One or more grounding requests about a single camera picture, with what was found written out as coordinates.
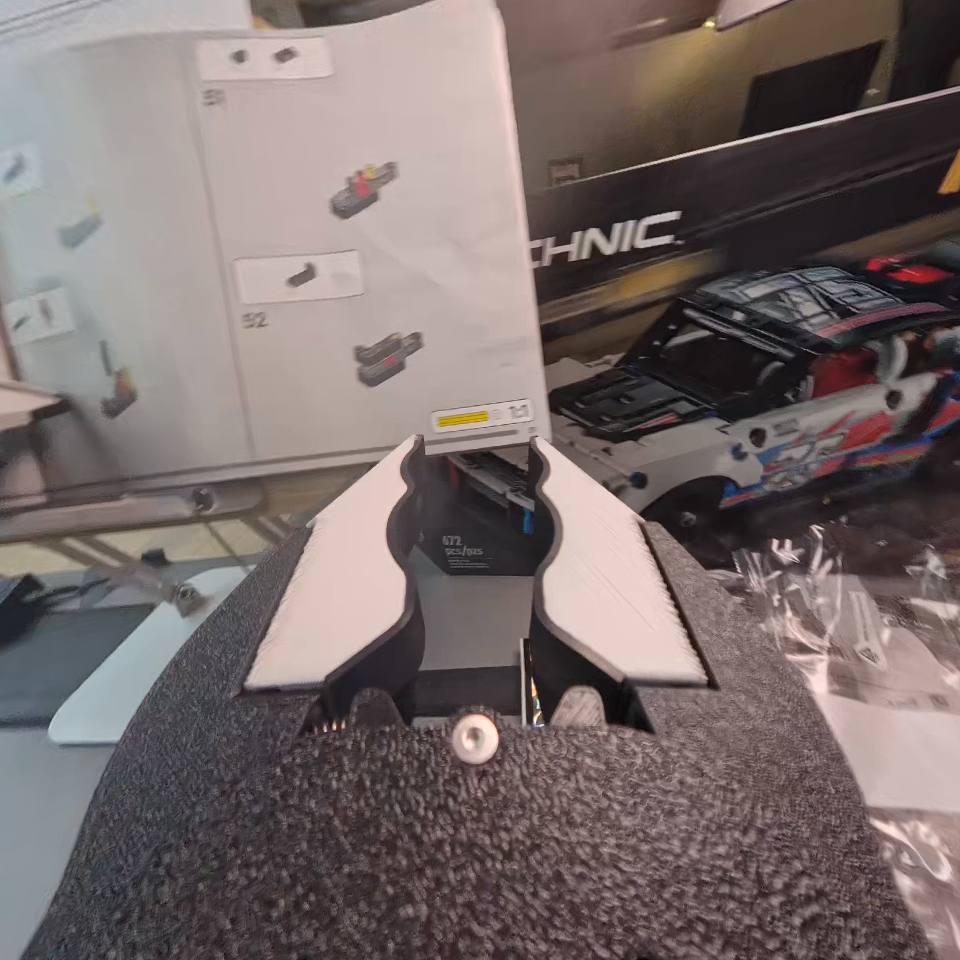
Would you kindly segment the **black toy car set box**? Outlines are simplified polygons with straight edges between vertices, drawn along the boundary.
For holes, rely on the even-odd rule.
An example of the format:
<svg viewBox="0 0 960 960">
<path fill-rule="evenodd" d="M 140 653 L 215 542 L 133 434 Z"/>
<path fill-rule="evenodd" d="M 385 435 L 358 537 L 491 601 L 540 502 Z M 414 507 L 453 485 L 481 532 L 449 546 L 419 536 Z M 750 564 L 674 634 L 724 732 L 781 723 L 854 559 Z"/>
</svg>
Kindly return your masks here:
<svg viewBox="0 0 960 960">
<path fill-rule="evenodd" d="M 553 444 L 710 567 L 958 510 L 958 82 L 529 199 Z"/>
</svg>

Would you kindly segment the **white book stand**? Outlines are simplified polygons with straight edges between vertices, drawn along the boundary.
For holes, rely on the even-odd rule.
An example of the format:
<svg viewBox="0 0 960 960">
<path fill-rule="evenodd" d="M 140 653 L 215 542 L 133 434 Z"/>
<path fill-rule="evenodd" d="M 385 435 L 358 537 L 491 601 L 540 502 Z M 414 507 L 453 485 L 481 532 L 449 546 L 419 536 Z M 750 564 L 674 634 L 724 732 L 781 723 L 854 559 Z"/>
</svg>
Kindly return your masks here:
<svg viewBox="0 0 960 960">
<path fill-rule="evenodd" d="M 176 579 L 110 537 L 237 521 L 276 545 L 287 526 L 270 485 L 309 466 L 258 457 L 241 412 L 169 391 L 145 406 L 131 386 L 89 403 L 2 380 L 2 550 L 54 554 L 153 603 L 57 706 L 2 715 L 3 725 L 45 726 L 58 746 L 117 743 L 174 655 L 247 574 L 234 559 Z"/>
</svg>

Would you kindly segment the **toy building instruction booklet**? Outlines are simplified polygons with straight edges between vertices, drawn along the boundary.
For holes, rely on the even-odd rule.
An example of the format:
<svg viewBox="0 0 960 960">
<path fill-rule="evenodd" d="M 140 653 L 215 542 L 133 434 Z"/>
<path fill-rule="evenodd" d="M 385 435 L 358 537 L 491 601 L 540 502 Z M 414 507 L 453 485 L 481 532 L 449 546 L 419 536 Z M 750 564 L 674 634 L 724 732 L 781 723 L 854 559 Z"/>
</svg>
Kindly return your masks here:
<svg viewBox="0 0 960 960">
<path fill-rule="evenodd" d="M 4 320 L 51 483 L 550 436 L 493 2 L 312 30 L 2 33 Z"/>
</svg>

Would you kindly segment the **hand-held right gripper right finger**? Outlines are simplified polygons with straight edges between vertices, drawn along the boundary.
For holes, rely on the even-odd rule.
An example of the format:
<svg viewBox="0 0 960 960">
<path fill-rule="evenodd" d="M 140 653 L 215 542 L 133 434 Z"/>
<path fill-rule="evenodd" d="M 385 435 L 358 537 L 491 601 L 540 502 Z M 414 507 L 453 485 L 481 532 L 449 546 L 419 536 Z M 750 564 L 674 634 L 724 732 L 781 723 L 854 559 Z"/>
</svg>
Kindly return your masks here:
<svg viewBox="0 0 960 960">
<path fill-rule="evenodd" d="M 711 668 L 640 517 L 545 438 L 530 441 L 530 677 L 547 726 L 651 727 L 646 690 Z"/>
</svg>

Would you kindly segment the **black desk strip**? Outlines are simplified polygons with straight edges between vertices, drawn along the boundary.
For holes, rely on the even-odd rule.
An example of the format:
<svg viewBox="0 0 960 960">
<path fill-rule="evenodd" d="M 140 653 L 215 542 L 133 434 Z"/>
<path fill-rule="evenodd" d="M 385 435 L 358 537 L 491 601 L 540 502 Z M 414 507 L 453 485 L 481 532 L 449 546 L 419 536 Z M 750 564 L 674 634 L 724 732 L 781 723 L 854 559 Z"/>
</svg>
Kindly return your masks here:
<svg viewBox="0 0 960 960">
<path fill-rule="evenodd" d="M 1 645 L 1 729 L 46 727 L 151 605 L 55 611 Z"/>
</svg>

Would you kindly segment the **clear plastic bag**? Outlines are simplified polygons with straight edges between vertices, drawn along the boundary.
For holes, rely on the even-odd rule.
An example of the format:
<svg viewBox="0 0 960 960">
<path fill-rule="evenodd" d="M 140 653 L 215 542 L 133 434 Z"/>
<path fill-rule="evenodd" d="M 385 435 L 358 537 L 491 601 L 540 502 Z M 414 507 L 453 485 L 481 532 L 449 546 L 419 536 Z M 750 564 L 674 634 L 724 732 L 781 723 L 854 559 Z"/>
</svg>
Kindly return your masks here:
<svg viewBox="0 0 960 960">
<path fill-rule="evenodd" d="M 728 588 L 803 675 L 900 894 L 938 957 L 958 958 L 958 579 L 930 548 L 862 573 L 821 526 L 734 565 Z"/>
</svg>

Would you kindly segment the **printed paper sheet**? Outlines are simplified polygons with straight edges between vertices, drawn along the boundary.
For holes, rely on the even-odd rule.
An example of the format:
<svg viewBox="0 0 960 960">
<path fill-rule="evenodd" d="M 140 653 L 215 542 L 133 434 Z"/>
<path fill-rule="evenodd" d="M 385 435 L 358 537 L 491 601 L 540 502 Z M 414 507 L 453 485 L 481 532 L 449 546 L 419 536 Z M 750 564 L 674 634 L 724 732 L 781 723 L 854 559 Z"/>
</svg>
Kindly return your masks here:
<svg viewBox="0 0 960 960">
<path fill-rule="evenodd" d="M 959 811 L 958 595 L 938 578 L 828 574 L 816 699 L 868 806 Z"/>
</svg>

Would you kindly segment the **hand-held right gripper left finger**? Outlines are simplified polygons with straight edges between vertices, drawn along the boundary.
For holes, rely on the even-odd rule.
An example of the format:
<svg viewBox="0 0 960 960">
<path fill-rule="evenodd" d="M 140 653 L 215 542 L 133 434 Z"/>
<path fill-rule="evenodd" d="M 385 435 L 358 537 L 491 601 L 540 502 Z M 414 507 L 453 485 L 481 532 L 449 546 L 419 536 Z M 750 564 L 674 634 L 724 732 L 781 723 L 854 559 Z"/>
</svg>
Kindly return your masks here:
<svg viewBox="0 0 960 960">
<path fill-rule="evenodd" d="M 412 435 L 313 518 L 253 654 L 247 695 L 312 694 L 338 722 L 364 690 L 411 722 L 426 627 L 410 555 L 421 532 L 424 437 Z"/>
</svg>

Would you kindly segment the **bright white light panel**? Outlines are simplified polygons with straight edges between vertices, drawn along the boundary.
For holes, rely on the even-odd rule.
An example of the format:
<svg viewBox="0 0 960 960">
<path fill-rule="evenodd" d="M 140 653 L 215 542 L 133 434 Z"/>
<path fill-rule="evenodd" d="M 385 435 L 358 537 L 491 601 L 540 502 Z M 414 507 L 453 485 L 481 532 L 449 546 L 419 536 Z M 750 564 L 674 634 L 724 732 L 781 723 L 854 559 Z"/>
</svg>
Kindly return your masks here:
<svg viewBox="0 0 960 960">
<path fill-rule="evenodd" d="M 851 27 L 857 31 L 895 31 L 906 23 L 957 15 L 958 1 L 722 1 L 711 15 L 720 32 L 767 17 L 786 17 L 797 11 L 804 23 L 818 29 Z"/>
</svg>

